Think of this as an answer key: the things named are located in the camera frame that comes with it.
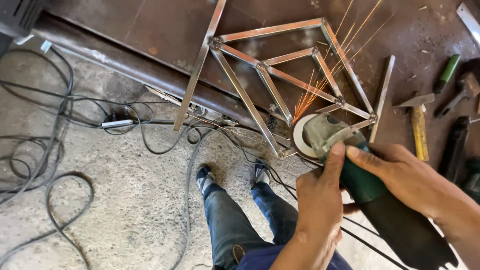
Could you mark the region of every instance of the forearm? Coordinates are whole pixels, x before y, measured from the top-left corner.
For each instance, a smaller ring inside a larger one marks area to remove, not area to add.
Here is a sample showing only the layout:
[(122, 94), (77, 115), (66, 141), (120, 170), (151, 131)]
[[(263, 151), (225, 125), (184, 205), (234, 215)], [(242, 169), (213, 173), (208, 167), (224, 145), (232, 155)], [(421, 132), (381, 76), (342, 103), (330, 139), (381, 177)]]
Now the forearm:
[(295, 232), (270, 270), (324, 270), (335, 251), (334, 237), (327, 233)]
[(450, 202), (451, 207), (435, 223), (466, 266), (475, 269), (480, 264), (480, 206), (467, 195)]

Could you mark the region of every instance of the power cord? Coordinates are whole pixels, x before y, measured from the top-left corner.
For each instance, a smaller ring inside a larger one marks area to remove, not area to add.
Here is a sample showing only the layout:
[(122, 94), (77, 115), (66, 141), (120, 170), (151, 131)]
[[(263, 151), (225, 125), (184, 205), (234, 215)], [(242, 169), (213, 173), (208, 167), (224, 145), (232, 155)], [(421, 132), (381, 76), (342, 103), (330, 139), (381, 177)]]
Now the power cord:
[[(32, 243), (35, 243), (41, 239), (44, 239), (48, 236), (51, 236), (53, 234), (60, 234), (68, 243), (70, 243), (76, 250), (77, 252), (79, 253), (80, 257), (82, 258), (82, 262), (85, 266), (85, 268), (87, 270), (89, 270), (89, 265), (85, 259), (85, 256), (84, 254), (81, 252), (81, 250), (79, 249), (79, 247), (73, 242), (71, 241), (71, 239), (69, 239), (65, 233), (63, 232), (63, 230), (65, 228), (67, 228), (68, 226), (70, 226), (73, 222), (75, 222), (80, 216), (82, 216), (87, 210), (88, 208), (90, 207), (91, 205), (91, 202), (93, 200), (93, 189), (92, 189), (92, 185), (90, 184), (90, 182), (87, 180), (86, 177), (84, 176), (81, 176), (79, 174), (75, 174), (75, 173), (67, 173), (67, 174), (63, 174), (61, 176), (58, 176), (56, 178), (53, 178), (53, 175), (55, 174), (55, 171), (56, 171), (56, 168), (57, 168), (57, 165), (58, 163), (61, 161), (61, 158), (64, 154), (64, 150), (63, 150), (63, 145), (61, 143), (61, 140), (60, 139), (57, 139), (57, 132), (58, 132), (58, 129), (59, 129), (59, 125), (60, 125), (60, 121), (61, 120), (65, 120), (66, 122), (68, 123), (71, 123), (71, 124), (75, 124), (75, 125), (78, 125), (78, 126), (82, 126), (82, 127), (87, 127), (87, 128), (95, 128), (95, 129), (101, 129), (101, 123), (95, 123), (93, 121), (90, 121), (90, 122), (87, 122), (87, 121), (84, 121), (84, 120), (81, 120), (81, 119), (76, 119), (75, 117), (72, 116), (72, 108), (73, 108), (73, 105), (74, 103), (76, 102), (80, 102), (80, 101), (90, 101), (90, 102), (93, 102), (95, 103), (99, 108), (100, 110), (103, 112), (104, 114), (104, 121), (109, 121), (109, 118), (110, 118), (110, 115), (107, 113), (107, 110), (105, 110), (101, 105), (100, 103), (107, 103), (107, 104), (113, 104), (115, 105), (115, 107), (113, 108), (113, 112), (115, 112), (118, 108), (120, 107), (124, 107), (124, 108), (127, 108), (129, 111), (132, 112), (133, 116), (136, 118), (136, 121), (133, 123), (133, 124), (130, 124), (130, 125), (127, 125), (125, 126), (124, 128), (126, 128), (126, 130), (123, 130), (123, 131), (120, 131), (120, 132), (112, 132), (113, 130), (118, 130), (118, 129), (104, 129), (105, 132), (111, 134), (111, 135), (123, 135), (123, 134), (126, 134), (130, 131), (132, 131), (135, 127), (137, 126), (140, 126), (140, 129), (141, 129), (141, 134), (142, 134), (142, 140), (143, 140), (143, 143), (145, 145), (145, 147), (148, 149), (148, 151), (150, 151), (152, 154), (155, 154), (155, 155), (163, 155), (163, 154), (166, 154), (168, 152), (170, 152), (171, 150), (173, 150), (175, 148), (175, 146), (179, 143), (179, 141), (181, 139), (183, 139), (184, 137), (187, 138), (187, 141), (190, 145), (192, 146), (195, 146), (193, 152), (192, 152), (192, 155), (191, 155), (191, 158), (190, 158), (190, 164), (188, 166), (188, 169), (187, 169), (187, 175), (186, 175), (186, 179), (185, 179), (185, 196), (184, 196), (184, 200), (185, 200), (185, 218), (186, 218), (186, 224), (187, 224), (187, 228), (186, 228), (186, 239), (185, 239), (185, 246), (184, 246), (184, 249), (180, 255), (180, 258), (174, 263), (174, 266), (171, 268), (172, 270), (176, 269), (177, 266), (183, 261), (185, 255), (186, 255), (186, 250), (188, 250), (188, 246), (189, 246), (189, 243), (190, 243), (190, 216), (189, 216), (189, 206), (188, 206), (188, 190), (189, 190), (189, 184), (190, 184), (190, 178), (192, 176), (192, 167), (193, 167), (193, 163), (195, 161), (195, 157), (196, 155), (198, 154), (198, 151), (200, 149), (200, 146), (202, 145), (202, 143), (204, 142), (204, 140), (206, 138), (208, 138), (211, 134), (221, 134), (222, 137), (224, 137), (225, 139), (227, 139), (227, 141), (229, 141), (234, 147), (240, 149), (243, 153), (243, 155), (245, 156), (245, 159), (249, 162), (249, 163), (252, 163), (252, 164), (256, 164), (255, 161), (251, 161), (249, 159), (248, 156), (252, 156), (253, 158), (255, 159), (259, 159), (258, 156), (246, 151), (243, 146), (241, 145), (241, 143), (238, 141), (238, 139), (233, 136), (232, 134), (230, 134), (229, 132), (227, 132), (226, 130), (228, 129), (241, 129), (241, 130), (245, 130), (245, 131), (249, 131), (249, 132), (254, 132), (256, 134), (259, 134), (257, 131), (255, 130), (252, 130), (252, 129), (249, 129), (249, 128), (244, 128), (244, 127), (230, 127), (230, 126), (217, 126), (216, 124), (214, 123), (211, 123), (209, 122), (208, 120), (205, 120), (205, 119), (199, 119), (199, 120), (195, 120), (193, 121), (191, 124), (184, 124), (183, 125), (183, 129), (182, 131), (180, 132), (179, 134), (179, 137), (177, 138), (176, 142), (171, 146), (169, 147), (168, 149), (166, 150), (163, 150), (163, 151), (156, 151), (156, 150), (153, 150), (151, 149), (151, 147), (147, 144), (146, 142), (146, 139), (145, 139), (145, 133), (144, 133), (144, 129), (143, 129), (143, 125), (159, 125), (159, 126), (171, 126), (173, 125), (174, 123), (174, 120), (156, 120), (154, 119), (154, 114), (153, 114), (153, 110), (151, 109), (151, 107), (149, 107), (149, 105), (152, 105), (152, 104), (160, 104), (160, 103), (167, 103), (167, 104), (170, 104), (169, 102), (143, 102), (143, 101), (134, 101), (134, 102), (130, 102), (130, 103), (118, 103), (118, 102), (114, 102), (114, 101), (110, 101), (110, 100), (104, 100), (104, 99), (98, 99), (98, 98), (88, 98), (88, 97), (85, 97), (85, 96), (81, 96), (81, 95), (73, 95), (71, 94), (72, 92), (72, 84), (73, 84), (73, 70), (72, 70), (72, 67), (69, 65), (69, 63), (60, 55), (58, 54), (58, 52), (56, 52), (53, 48), (51, 48), (51, 50), (53, 51), (53, 53), (59, 57), (63, 63), (66, 64), (68, 70), (69, 70), (69, 79), (67, 80), (66, 77), (63, 75), (62, 71), (58, 68), (58, 66), (56, 66), (50, 59), (48, 59), (47, 57), (45, 57), (44, 55), (41, 55), (41, 54), (38, 54), (36, 52), (33, 52), (33, 51), (30, 51), (30, 50), (23, 50), (23, 49), (20, 49), (20, 50), (13, 50), (11, 52), (25, 52), (25, 53), (31, 53), (31, 54), (34, 54), (38, 57), (41, 57), (42, 59), (46, 60), (47, 62), (49, 62), (56, 70), (57, 72), (59, 73), (60, 77), (62, 78), (62, 80), (65, 82), (66, 86), (67, 86), (67, 91), (66, 91), (66, 94), (65, 95), (59, 95), (59, 94), (55, 94), (55, 93), (51, 93), (51, 92), (48, 92), (48, 91), (44, 91), (44, 90), (41, 90), (41, 89), (38, 89), (38, 88), (34, 88), (34, 87), (29, 87), (29, 86), (23, 86), (23, 85), (20, 85), (20, 84), (16, 84), (16, 83), (11, 83), (11, 82), (7, 82), (7, 81), (1, 81), (0, 80), (0, 85), (10, 94), (14, 95), (15, 97), (39, 108), (40, 110), (42, 111), (45, 111), (49, 114), (53, 114), (56, 116), (56, 120), (55, 120), (55, 124), (54, 124), (54, 129), (52, 131), (52, 136), (50, 137), (27, 137), (27, 136), (2, 136), (0, 137), (0, 139), (17, 139), (17, 140), (22, 140), (24, 142), (32, 142), (32, 143), (35, 143), (37, 145), (39, 145), (42, 149), (43, 149), (43, 154), (42, 154), (42, 157), (40, 159), (40, 161), (37, 163), (37, 166), (35, 166), (33, 169), (30, 168), (28, 166), (28, 164), (23, 161), (23, 160), (20, 160), (20, 159), (17, 159), (17, 158), (14, 158), (14, 153), (15, 153), (15, 150), (13, 151), (13, 153), (11, 155), (8, 155), (6, 157), (3, 157), (3, 158), (0, 158), (0, 160), (7, 160), (9, 162), (9, 165), (10, 165), (10, 169), (14, 172), (14, 174), (23, 179), (24, 180), (24, 183), (20, 184), (20, 185), (17, 185), (9, 190), (1, 190), (0, 191), (0, 195), (5, 195), (5, 194), (12, 194), (11, 197), (9, 197), (8, 199), (2, 201), (0, 203), (0, 206), (2, 206), (4, 203), (7, 203), (7, 202), (10, 202), (12, 200), (14, 200), (17, 196), (19, 196), (20, 194), (26, 192), (26, 191), (30, 191), (30, 190), (34, 190), (34, 189), (38, 189), (42, 186), (45, 186), (46, 184), (48, 184), (48, 187), (47, 187), (47, 190), (46, 190), (46, 199), (45, 199), (45, 205), (46, 205), (46, 208), (47, 208), (47, 213), (48, 213), (48, 216), (50, 218), (50, 221), (52, 222), (52, 224), (54, 225), (55, 227), (55, 231), (51, 231), (51, 232), (48, 232), (46, 234), (43, 234), (43, 235), (40, 235), (34, 239), (31, 239), (25, 243), (22, 243), (20, 245), (18, 245), (17, 247), (13, 248), (12, 250), (8, 251), (6, 254), (4, 254), (1, 258), (0, 258), (0, 267), (3, 265), (3, 263), (11, 256), (13, 255), (14, 253), (18, 252), (20, 249), (26, 247), (27, 245), (30, 245)], [(61, 104), (60, 104), (60, 108), (58, 109), (57, 112), (52, 112), (48, 109), (45, 109), (43, 108), (45, 105), (43, 104), (38, 104), (38, 102), (35, 102), (33, 100), (30, 100), (28, 97), (25, 97), (25, 96), (22, 96), (18, 93), (16, 93), (15, 91), (13, 91), (11, 88), (9, 88), (9, 86), (12, 86), (12, 87), (18, 87), (18, 88), (22, 88), (24, 90), (28, 90), (28, 91), (33, 91), (33, 92), (37, 92), (37, 93), (41, 93), (41, 94), (44, 94), (44, 95), (49, 95), (49, 96), (53, 96), (53, 97), (56, 97), (56, 98), (59, 98), (61, 99)], [(150, 111), (150, 118), (147, 119), (147, 120), (141, 120), (137, 111), (133, 108), (133, 105), (137, 105), (137, 104), (142, 104), (143, 106), (146, 106), (148, 108), (148, 110)], [(211, 123), (213, 124), (214, 126), (211, 127), (211, 126), (206, 126), (206, 125), (200, 125), (199, 123)], [(202, 134), (199, 129), (205, 129), (206, 130), (206, 133)], [(197, 141), (192, 141), (189, 139), (189, 135), (191, 133), (194, 133), (194, 135), (198, 138)], [(54, 144), (57, 144), (58, 145), (58, 149), (57, 149), (57, 155), (56, 155), (56, 158), (55, 158), (55, 161), (54, 161), (54, 168), (52, 169), (52, 172), (51, 173), (51, 177), (47, 177), (46, 180), (42, 181), (40, 184), (37, 184), (36, 186), (34, 187), (30, 187), (30, 185), (32, 184), (32, 182), (35, 182), (36, 179), (38, 179), (41, 175), (43, 175), (46, 171), (46, 166), (48, 165), (48, 158), (49, 156), (51, 155), (51, 152), (52, 152), (52, 148), (53, 148), (53, 145)], [(27, 171), (28, 171), (28, 175), (22, 175), (19, 173), (19, 171), (16, 169), (16, 167), (13, 165), (14, 162), (19, 162), (20, 164), (24, 165), (26, 168), (27, 168)], [(290, 185), (287, 185), (285, 184), (280, 176), (278, 175), (278, 173), (273, 169), (271, 168), (270, 166), (267, 166), (269, 171), (270, 171), (270, 174), (272, 175), (272, 178), (273, 180), (282, 185), (289, 193), (290, 195), (295, 199), (297, 200), (297, 197), (295, 196), (294, 192), (296, 189)], [(63, 226), (59, 226), (55, 219), (53, 218), (53, 215), (51, 214), (51, 210), (50, 210), (50, 206), (49, 206), (49, 194), (51, 192), (51, 189), (52, 187), (54, 186), (55, 183), (57, 183), (60, 179), (63, 179), (65, 177), (73, 177), (75, 178), (77, 181), (81, 181), (83, 183), (85, 183), (88, 187), (89, 187), (89, 191), (90, 191), (90, 194), (89, 194), (89, 197), (88, 197), (88, 202), (87, 204), (85, 205), (85, 207), (77, 214), (75, 215), (72, 219), (70, 219), (66, 224), (64, 224)], [(348, 219), (348, 218), (345, 218), (346, 220), (360, 226), (361, 228), (369, 231), (370, 233), (380, 237), (377, 233), (375, 233), (374, 231), (364, 227), (363, 225), (351, 220), (351, 219)], [(395, 260), (393, 260), (392, 258), (390, 258), (388, 255), (386, 255), (385, 253), (381, 252), (380, 250), (378, 250), (377, 248), (375, 248), (374, 246), (372, 246), (371, 244), (367, 243), (366, 241), (364, 241), (363, 239), (359, 238), (358, 236), (356, 236), (355, 234), (353, 234), (352, 232), (342, 228), (342, 230), (344, 232), (346, 232), (347, 234), (351, 235), (352, 237), (354, 237), (355, 239), (357, 239), (358, 241), (362, 242), (364, 245), (366, 245), (367, 247), (369, 247), (370, 249), (372, 249), (373, 251), (377, 252), (379, 255), (381, 255), (382, 257), (386, 258), (387, 260), (391, 261), (392, 263), (394, 263), (395, 265), (397, 265), (399, 268), (403, 269), (403, 270), (408, 270), (406, 267), (404, 267), (403, 265), (399, 264), (398, 262), (396, 262)]]

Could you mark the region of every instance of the metal truss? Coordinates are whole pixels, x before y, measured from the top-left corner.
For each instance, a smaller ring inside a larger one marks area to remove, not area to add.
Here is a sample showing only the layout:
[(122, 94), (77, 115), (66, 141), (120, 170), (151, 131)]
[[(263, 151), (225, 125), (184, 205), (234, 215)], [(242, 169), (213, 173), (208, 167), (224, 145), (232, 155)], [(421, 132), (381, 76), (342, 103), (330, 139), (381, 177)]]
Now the metal truss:
[[(317, 94), (318, 97), (333, 103), (332, 105), (329, 105), (323, 109), (318, 110), (318, 112), (332, 112), (338, 109), (342, 109), (342, 110), (346, 110), (348, 112), (354, 113), (365, 119), (364, 121), (354, 125), (359, 129), (369, 126), (371, 124), (377, 123), (378, 121), (377, 113), (373, 111), (373, 108), (369, 103), (367, 96), (365, 95), (365, 92), (363, 91), (355, 73), (353, 72), (353, 69), (348, 63), (348, 60), (340, 44), (338, 43), (335, 37), (335, 34), (332, 31), (332, 28), (330, 27), (330, 25), (328, 24), (325, 18), (318, 18), (318, 19), (313, 19), (313, 20), (308, 20), (303, 22), (265, 27), (265, 28), (251, 30), (251, 31), (213, 37), (220, 15), (225, 6), (225, 1), (226, 0), (219, 0), (217, 7), (215, 9), (215, 13), (210, 23), (210, 26), (208, 28), (207, 35), (205, 36), (204, 43), (202, 44), (202, 48), (201, 48), (197, 63), (195, 64), (195, 68), (193, 70), (190, 83), (187, 87), (184, 100), (182, 102), (179, 113), (177, 115), (174, 130), (176, 131), (180, 130), (182, 121), (184, 119), (184, 115), (186, 113), (186, 109), (188, 108), (188, 105), (190, 103), (190, 98), (192, 97), (193, 90), (198, 81), (200, 71), (205, 61), (205, 57), (208, 53), (208, 49), (210, 49), (213, 56), (218, 61), (218, 64), (222, 68), (223, 72), (229, 78), (230, 82), (238, 92), (243, 103), (245, 104), (248, 111), (252, 115), (253, 119), (257, 123), (260, 131), (265, 136), (266, 140), (268, 141), (272, 149), (275, 151), (277, 156), (281, 159), (284, 159), (291, 155), (295, 155), (297, 151), (294, 148), (283, 149), (282, 147), (280, 147), (280, 145), (275, 140), (272, 132), (268, 129), (267, 125), (261, 118), (259, 112), (255, 108), (252, 100), (245, 92), (245, 89), (243, 89), (243, 87), (241, 86), (238, 78), (236, 77), (232, 68), (230, 67), (227, 60), (225, 59), (224, 54), (227, 54), (237, 60), (245, 62), (249, 64), (252, 68), (257, 70), (258, 75), (260, 76), (261, 80), (265, 84), (265, 87), (267, 88), (268, 92), (273, 98), (280, 112), (280, 115), (283, 117), (283, 120), (285, 120), (285, 122), (289, 127), (291, 127), (293, 124), (292, 114), (289, 112), (282, 97), (280, 96), (275, 84), (272, 81), (271, 76), (309, 92), (313, 92), (312, 86), (274, 68), (273, 66), (275, 66), (276, 64), (284, 63), (287, 61), (291, 61), (291, 60), (299, 59), (303, 57), (309, 57), (309, 56), (313, 58), (318, 68), (322, 71), (324, 76), (327, 78), (328, 85), (330, 86), (333, 94), (335, 95), (335, 96), (332, 96), (325, 92), (318, 93)], [(244, 40), (249, 38), (262, 38), (262, 37), (268, 37), (272, 35), (283, 34), (286, 32), (312, 29), (317, 27), (321, 29), (321, 31), (323, 32), (324, 36), (327, 39), (327, 42), (331, 45), (331, 48), (333, 49), (333, 53), (335, 54), (336, 58), (338, 59), (338, 61), (342, 63), (345, 75), (349, 79), (350, 85), (352, 86), (357, 99), (363, 104), (366, 111), (363, 111), (345, 102), (345, 99), (343, 98), (343, 95), (338, 85), (336, 84), (331, 74), (331, 71), (328, 69), (328, 66), (325, 63), (324, 58), (322, 54), (319, 52), (317, 47), (304, 49), (304, 50), (296, 51), (294, 53), (260, 61), (238, 50), (235, 50), (232, 47), (227, 45), (228, 43), (233, 41), (239, 41), (239, 40)]]

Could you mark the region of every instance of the yellow handle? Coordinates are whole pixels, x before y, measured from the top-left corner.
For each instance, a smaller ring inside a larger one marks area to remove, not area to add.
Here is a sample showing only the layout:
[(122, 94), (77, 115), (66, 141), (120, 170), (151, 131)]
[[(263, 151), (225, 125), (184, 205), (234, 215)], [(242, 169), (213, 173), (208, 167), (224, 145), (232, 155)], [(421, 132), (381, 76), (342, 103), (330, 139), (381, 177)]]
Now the yellow handle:
[(417, 158), (421, 161), (429, 161), (427, 149), (427, 136), (425, 128), (425, 115), (422, 106), (413, 107), (412, 111), (412, 127), (415, 136), (415, 147), (417, 148)]

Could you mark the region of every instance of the blue shirt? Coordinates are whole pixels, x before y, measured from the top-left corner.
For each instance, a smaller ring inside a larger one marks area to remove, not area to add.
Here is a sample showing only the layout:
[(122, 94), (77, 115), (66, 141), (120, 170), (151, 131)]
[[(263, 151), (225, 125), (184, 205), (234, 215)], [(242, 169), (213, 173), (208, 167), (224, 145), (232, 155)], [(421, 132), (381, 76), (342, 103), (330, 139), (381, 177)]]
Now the blue shirt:
[[(249, 251), (243, 256), (237, 270), (268, 270), (285, 245)], [(335, 251), (327, 270), (352, 270), (350, 265)]]

